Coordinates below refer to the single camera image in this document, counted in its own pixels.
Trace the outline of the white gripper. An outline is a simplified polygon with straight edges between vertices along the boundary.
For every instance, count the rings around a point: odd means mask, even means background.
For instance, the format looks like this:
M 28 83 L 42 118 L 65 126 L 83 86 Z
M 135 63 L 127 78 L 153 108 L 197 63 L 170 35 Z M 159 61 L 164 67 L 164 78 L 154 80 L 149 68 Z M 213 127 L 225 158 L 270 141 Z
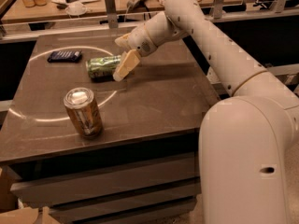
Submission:
M 122 81 L 126 78 L 140 64 L 141 56 L 149 56 L 157 49 L 145 25 L 138 26 L 131 33 L 116 38 L 115 43 L 119 47 L 130 49 L 121 55 L 120 63 L 113 73 L 115 81 Z

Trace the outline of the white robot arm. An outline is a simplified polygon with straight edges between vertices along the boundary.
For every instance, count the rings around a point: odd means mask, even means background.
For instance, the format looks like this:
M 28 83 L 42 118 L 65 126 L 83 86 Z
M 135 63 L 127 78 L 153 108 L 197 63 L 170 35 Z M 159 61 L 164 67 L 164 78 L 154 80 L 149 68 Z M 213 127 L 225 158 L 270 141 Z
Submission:
M 117 38 L 125 52 L 114 79 L 185 35 L 229 94 L 200 127 L 205 223 L 290 224 L 285 151 L 299 142 L 299 98 L 209 21 L 196 0 L 166 0 L 164 11 Z

